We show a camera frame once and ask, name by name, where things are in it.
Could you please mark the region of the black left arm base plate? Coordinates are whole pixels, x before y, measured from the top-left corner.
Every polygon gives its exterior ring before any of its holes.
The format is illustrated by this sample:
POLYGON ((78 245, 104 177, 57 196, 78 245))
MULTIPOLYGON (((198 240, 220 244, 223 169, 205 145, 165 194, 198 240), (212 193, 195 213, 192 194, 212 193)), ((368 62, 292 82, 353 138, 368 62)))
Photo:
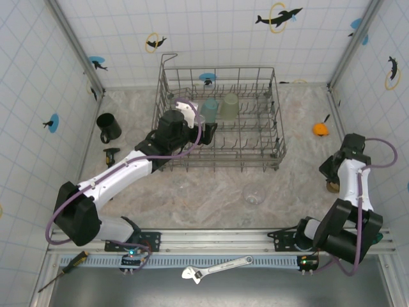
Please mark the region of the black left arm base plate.
POLYGON ((130 246, 124 246, 112 241, 106 241, 104 251, 106 252, 125 252, 138 249, 137 244, 146 246, 151 252, 158 252, 161 243, 160 232, 141 232, 138 235, 133 235, 127 243, 131 243, 130 246))

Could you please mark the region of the yellow black screwdriver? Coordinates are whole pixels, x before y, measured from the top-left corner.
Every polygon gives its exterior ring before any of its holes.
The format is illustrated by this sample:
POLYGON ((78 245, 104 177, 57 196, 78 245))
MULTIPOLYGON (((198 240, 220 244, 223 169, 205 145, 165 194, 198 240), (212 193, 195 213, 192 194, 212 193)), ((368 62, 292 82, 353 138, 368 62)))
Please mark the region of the yellow black screwdriver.
POLYGON ((55 282, 58 278, 62 277, 64 274, 68 274, 69 272, 73 271, 77 266, 80 264, 84 263, 85 260, 88 258, 89 253, 87 251, 82 251, 75 257, 73 257, 70 262, 65 266, 61 272, 51 281, 49 281, 45 286, 43 286, 41 289, 38 290, 38 293, 42 292, 44 289, 46 289, 49 285, 51 285, 53 282, 55 282))

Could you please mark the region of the black mug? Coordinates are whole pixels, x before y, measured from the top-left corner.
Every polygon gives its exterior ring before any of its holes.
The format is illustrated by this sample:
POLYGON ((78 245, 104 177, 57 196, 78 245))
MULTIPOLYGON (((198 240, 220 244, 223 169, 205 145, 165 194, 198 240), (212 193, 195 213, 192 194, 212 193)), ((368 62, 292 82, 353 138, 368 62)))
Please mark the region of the black mug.
POLYGON ((101 114, 96 119, 96 124, 101 131, 100 140, 103 144, 108 144, 110 141, 118 139, 122 134, 119 123, 111 113, 101 114))

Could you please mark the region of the aluminium corner post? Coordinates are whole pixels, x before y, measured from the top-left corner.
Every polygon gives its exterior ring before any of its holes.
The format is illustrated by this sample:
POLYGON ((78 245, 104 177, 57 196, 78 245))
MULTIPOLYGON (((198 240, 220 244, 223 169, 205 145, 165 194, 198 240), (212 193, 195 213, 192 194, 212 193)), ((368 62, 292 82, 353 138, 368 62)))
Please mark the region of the aluminium corner post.
POLYGON ((366 35, 368 34, 369 28, 373 23, 375 17, 378 15, 380 8, 384 4, 385 0, 370 0, 367 10, 365 11, 364 16, 358 26, 358 28, 354 31, 351 42, 349 43, 348 47, 346 48, 341 60, 330 80, 327 84, 327 88, 329 92, 333 92, 336 86, 339 84, 342 76, 346 72, 348 65, 352 61, 355 53, 362 45, 362 41, 365 39, 366 35))
POLYGON ((105 88, 99 80, 94 66, 91 64, 87 57, 77 35, 72 29, 69 21, 67 20, 63 10, 61 9, 58 0, 44 0, 46 7, 51 12, 54 20, 58 24, 61 32, 65 36, 68 44, 72 48, 77 60, 81 64, 84 74, 90 82, 90 86, 94 89, 97 96, 102 98, 105 94, 105 88))

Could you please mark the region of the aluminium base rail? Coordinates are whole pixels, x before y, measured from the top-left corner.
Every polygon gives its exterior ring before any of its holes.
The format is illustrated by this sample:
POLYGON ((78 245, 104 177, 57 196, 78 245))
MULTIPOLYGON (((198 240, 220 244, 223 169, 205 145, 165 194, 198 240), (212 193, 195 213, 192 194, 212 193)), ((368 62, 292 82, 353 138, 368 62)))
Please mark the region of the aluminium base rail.
MULTIPOLYGON (((267 237, 266 229, 188 230, 188 229, 148 229, 143 232, 160 232, 161 243, 155 255, 311 255, 314 252, 276 252, 273 240, 267 237)), ((397 247, 388 228, 381 229, 383 239, 372 245, 368 255, 393 255, 397 247)), ((81 250, 102 255, 105 242, 93 240, 78 247, 73 242, 59 246, 49 244, 52 253, 78 253, 81 250)))

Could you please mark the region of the teal plastic cup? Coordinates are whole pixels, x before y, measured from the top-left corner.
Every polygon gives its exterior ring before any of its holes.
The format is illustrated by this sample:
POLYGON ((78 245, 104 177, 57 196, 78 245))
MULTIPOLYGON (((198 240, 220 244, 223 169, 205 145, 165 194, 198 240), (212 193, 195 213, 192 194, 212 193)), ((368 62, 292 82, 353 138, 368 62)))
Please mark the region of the teal plastic cup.
POLYGON ((215 123, 219 103, 214 98, 208 98, 201 106, 200 114, 204 116, 206 123, 215 123))

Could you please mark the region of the pale green plastic cup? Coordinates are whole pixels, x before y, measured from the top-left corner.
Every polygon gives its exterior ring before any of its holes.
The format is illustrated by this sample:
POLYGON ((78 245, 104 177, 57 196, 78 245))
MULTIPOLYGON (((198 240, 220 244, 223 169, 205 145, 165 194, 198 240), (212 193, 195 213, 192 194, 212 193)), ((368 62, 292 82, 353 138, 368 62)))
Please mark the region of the pale green plastic cup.
POLYGON ((239 99, 236 93, 227 93, 222 99, 220 117, 223 120, 234 120, 239 112, 239 99))

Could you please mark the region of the silver adjustable wrench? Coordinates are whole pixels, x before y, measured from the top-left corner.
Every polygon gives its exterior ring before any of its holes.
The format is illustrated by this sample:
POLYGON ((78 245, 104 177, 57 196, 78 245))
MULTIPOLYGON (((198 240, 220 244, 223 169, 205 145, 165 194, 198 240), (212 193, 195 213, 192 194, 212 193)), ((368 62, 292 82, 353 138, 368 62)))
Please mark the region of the silver adjustable wrench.
POLYGON ((253 257, 248 255, 206 268, 198 268, 190 265, 184 268, 181 277, 183 279, 192 279, 195 284, 198 285, 201 280, 207 275, 215 274, 229 269, 236 269, 245 265, 250 265, 253 263, 253 261, 253 257))

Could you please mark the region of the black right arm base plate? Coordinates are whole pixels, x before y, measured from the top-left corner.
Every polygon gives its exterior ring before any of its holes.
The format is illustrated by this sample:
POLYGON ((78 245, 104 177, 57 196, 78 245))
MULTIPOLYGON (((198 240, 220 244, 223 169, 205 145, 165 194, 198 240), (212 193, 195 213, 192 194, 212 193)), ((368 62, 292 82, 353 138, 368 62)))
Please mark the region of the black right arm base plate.
POLYGON ((267 233, 273 240, 276 252, 315 252, 313 241, 295 230, 279 230, 267 233))

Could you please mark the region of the shark blue oval sticker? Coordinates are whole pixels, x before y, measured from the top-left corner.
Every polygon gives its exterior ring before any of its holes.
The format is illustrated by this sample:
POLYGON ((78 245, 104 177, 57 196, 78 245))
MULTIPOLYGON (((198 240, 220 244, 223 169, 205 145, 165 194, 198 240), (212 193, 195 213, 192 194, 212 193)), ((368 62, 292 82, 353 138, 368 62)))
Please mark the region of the shark blue oval sticker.
POLYGON ((105 63, 105 59, 100 56, 90 56, 89 58, 90 63, 94 66, 95 70, 105 70, 108 71, 108 68, 103 66, 105 63))

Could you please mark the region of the black yellow hand tool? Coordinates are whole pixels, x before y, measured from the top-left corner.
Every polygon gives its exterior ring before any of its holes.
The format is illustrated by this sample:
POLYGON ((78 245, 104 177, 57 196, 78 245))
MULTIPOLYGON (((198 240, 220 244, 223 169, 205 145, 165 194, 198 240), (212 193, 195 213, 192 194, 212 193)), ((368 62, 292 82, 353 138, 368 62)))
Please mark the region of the black yellow hand tool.
POLYGON ((103 152, 105 153, 105 163, 108 168, 112 167, 115 164, 116 161, 114 159, 114 156, 119 151, 119 148, 107 148, 103 150, 103 152))

